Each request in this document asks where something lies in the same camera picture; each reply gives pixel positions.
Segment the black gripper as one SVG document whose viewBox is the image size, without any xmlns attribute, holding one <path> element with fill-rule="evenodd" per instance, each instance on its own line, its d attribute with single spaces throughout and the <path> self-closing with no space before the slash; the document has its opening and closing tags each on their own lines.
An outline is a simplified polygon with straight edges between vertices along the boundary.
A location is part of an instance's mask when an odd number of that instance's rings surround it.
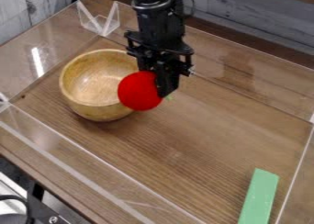
<svg viewBox="0 0 314 224">
<path fill-rule="evenodd" d="M 137 31 L 127 31 L 127 53 L 140 71 L 156 69 L 156 92 L 165 97 L 179 86 L 179 76 L 189 76 L 193 54 L 184 43 L 185 17 L 181 1 L 132 2 Z"/>
</svg>

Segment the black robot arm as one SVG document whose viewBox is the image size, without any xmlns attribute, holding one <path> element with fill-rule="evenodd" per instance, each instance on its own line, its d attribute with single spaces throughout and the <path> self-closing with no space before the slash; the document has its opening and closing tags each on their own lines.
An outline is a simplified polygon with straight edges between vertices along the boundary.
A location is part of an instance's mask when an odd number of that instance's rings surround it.
<svg viewBox="0 0 314 224">
<path fill-rule="evenodd" d="M 127 54 L 136 58 L 139 70 L 156 75 L 159 97 L 179 87 L 181 75 L 191 75 L 193 49 L 184 43 L 183 0 L 132 0 L 137 31 L 127 30 Z"/>
</svg>

